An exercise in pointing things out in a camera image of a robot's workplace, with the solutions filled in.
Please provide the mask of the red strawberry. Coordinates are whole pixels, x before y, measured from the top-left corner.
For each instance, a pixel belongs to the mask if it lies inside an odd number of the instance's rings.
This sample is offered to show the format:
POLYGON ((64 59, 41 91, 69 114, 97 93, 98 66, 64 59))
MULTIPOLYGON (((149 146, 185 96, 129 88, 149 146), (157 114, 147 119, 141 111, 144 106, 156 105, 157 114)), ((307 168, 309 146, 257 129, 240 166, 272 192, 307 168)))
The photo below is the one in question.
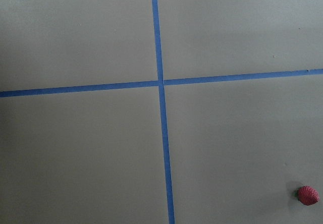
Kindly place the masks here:
POLYGON ((296 190, 296 197, 305 206, 311 206, 320 201, 318 191, 311 186, 302 186, 296 190))

